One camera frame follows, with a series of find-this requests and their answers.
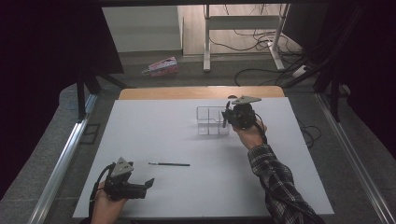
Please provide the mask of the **white cabinet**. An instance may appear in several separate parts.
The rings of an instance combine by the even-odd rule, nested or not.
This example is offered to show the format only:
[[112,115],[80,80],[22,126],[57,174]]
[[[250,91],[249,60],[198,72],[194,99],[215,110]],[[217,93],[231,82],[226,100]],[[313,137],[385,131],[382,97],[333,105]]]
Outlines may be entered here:
[[103,7],[118,52],[180,50],[177,6]]

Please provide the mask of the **black curtain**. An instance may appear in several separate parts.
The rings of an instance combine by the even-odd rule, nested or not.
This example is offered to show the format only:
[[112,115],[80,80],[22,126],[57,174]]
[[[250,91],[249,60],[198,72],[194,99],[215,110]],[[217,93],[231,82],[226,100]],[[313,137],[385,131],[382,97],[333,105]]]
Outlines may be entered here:
[[362,14],[332,68],[350,89],[348,104],[396,159],[396,0],[292,4],[284,34],[322,63],[356,7]]
[[104,11],[81,0],[0,0],[0,200],[63,89],[123,71]]

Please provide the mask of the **black metal stand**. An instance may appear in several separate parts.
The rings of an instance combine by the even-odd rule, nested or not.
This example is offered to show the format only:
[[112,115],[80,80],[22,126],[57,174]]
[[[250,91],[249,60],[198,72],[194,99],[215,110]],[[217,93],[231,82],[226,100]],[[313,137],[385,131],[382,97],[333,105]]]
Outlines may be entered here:
[[122,90],[129,88],[127,84],[115,79],[109,74],[83,74],[79,72],[77,74],[78,122],[82,122],[88,114],[85,102],[85,88],[88,88],[89,92],[94,95],[98,94],[102,89],[97,80],[98,77],[103,78]]
[[291,88],[313,75],[318,75],[313,85],[315,92],[325,92],[331,88],[330,111],[338,118],[339,76],[335,66],[340,57],[345,41],[348,38],[349,16],[334,14],[331,3],[305,3],[291,5],[291,30],[295,33],[298,43],[303,43],[304,58],[308,69],[300,76],[283,84],[283,88]]

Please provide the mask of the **white desk frame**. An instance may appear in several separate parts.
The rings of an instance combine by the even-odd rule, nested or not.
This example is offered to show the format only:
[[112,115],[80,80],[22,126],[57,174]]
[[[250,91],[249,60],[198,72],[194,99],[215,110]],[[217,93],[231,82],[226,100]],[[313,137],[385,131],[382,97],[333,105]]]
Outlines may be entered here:
[[204,44],[204,63],[203,69],[209,72],[210,67],[210,31],[211,30],[275,30],[275,37],[267,44],[272,58],[275,62],[276,69],[281,71],[285,69],[278,53],[278,40],[282,33],[284,22],[289,11],[289,4],[286,4],[280,10],[279,15],[257,15],[257,16],[211,16],[210,5],[204,5],[205,17],[205,44]]

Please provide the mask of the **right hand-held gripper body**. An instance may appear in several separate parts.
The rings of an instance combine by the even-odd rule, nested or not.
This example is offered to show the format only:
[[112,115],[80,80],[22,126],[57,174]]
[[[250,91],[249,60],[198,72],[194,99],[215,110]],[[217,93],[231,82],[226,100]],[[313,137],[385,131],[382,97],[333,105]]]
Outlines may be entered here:
[[229,123],[235,127],[245,129],[256,122],[256,113],[252,103],[259,102],[261,98],[241,96],[232,101],[233,109],[230,111]]

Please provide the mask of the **person's right hand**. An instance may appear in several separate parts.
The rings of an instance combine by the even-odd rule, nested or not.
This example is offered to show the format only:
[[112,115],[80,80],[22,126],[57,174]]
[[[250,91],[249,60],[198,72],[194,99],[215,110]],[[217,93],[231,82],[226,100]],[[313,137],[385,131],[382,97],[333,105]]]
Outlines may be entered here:
[[247,149],[253,149],[254,147],[261,146],[265,143],[262,139],[262,133],[257,129],[256,126],[252,126],[249,129],[239,129],[233,127],[233,130],[238,134],[242,144]]

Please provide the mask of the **pink printed box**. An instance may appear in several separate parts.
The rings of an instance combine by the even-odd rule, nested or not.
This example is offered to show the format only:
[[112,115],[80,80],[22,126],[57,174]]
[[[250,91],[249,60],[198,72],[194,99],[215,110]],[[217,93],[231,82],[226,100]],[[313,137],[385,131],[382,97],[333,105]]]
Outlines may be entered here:
[[170,57],[156,63],[150,64],[147,69],[143,70],[143,76],[160,77],[171,75],[178,72],[178,63],[175,57]]

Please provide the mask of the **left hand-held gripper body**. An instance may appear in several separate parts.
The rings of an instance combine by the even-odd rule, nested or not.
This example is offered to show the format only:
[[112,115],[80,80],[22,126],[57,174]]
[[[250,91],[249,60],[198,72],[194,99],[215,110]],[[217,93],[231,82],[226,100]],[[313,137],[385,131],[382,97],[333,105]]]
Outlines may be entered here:
[[113,200],[134,199],[135,189],[145,189],[145,185],[136,185],[128,182],[132,171],[133,164],[120,157],[117,162],[110,167],[109,174],[106,176],[104,190]]

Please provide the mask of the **aluminium rail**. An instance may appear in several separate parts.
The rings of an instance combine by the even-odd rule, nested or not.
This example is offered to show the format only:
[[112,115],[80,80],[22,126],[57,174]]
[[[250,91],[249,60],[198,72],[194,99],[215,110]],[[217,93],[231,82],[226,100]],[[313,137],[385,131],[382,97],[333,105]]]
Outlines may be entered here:
[[85,115],[74,125],[72,132],[70,133],[66,144],[64,145],[64,149],[52,170],[49,180],[44,187],[31,216],[27,221],[27,224],[44,223],[58,189],[63,182],[68,166],[77,149],[79,140],[88,124],[96,100],[96,95],[89,95],[87,102],[85,103]]
[[364,167],[359,155],[357,154],[353,144],[351,143],[346,131],[340,121],[337,121],[330,110],[330,104],[322,93],[315,93],[315,97],[327,119],[331,125],[347,159],[349,160],[354,173],[359,179],[363,190],[365,191],[368,201],[374,208],[378,218],[382,224],[396,224],[396,217],[390,212],[388,203],[381,194],[378,186],[369,175]]

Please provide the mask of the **thin black pen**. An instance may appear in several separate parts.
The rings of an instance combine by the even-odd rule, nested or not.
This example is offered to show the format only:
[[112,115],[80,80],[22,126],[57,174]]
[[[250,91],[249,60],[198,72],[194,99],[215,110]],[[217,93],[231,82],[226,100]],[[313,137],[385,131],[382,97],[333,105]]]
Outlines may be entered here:
[[157,165],[157,166],[181,166],[181,167],[190,167],[190,164],[187,163],[172,163],[172,162],[148,162],[149,165]]

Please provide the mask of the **clear acrylic organizer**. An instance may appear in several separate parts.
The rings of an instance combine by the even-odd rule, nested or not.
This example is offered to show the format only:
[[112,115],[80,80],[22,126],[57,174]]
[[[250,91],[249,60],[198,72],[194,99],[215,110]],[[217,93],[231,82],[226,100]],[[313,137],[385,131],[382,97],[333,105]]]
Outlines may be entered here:
[[199,135],[228,135],[230,125],[223,125],[222,106],[198,106],[196,108],[196,120]]

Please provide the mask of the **person's left hand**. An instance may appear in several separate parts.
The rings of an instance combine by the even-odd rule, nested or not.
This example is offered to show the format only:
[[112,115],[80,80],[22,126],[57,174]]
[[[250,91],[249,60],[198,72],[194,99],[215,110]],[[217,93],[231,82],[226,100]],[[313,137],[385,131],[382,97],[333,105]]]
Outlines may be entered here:
[[94,197],[91,224],[115,224],[127,199],[113,201],[103,190],[105,183],[100,182]]

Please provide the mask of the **white table board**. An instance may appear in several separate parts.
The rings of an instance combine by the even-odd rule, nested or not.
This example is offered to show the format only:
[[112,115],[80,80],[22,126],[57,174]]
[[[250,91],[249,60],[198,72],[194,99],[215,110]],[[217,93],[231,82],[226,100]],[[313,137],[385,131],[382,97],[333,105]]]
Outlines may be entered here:
[[74,216],[88,215],[97,177],[123,157],[134,165],[131,182],[143,184],[154,179],[144,199],[124,206],[123,217],[268,217],[264,191],[237,134],[198,134],[196,108],[225,105],[223,99],[116,101]]

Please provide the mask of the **white power strip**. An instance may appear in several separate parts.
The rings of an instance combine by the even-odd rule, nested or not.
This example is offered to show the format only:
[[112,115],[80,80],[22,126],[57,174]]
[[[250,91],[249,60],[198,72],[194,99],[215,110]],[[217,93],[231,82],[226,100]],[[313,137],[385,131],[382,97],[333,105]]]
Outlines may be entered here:
[[300,67],[292,74],[292,76],[293,76],[294,78],[297,78],[297,77],[299,77],[300,75],[302,75],[303,73],[305,73],[308,69],[309,69],[308,66],[302,65],[302,66],[300,66]]

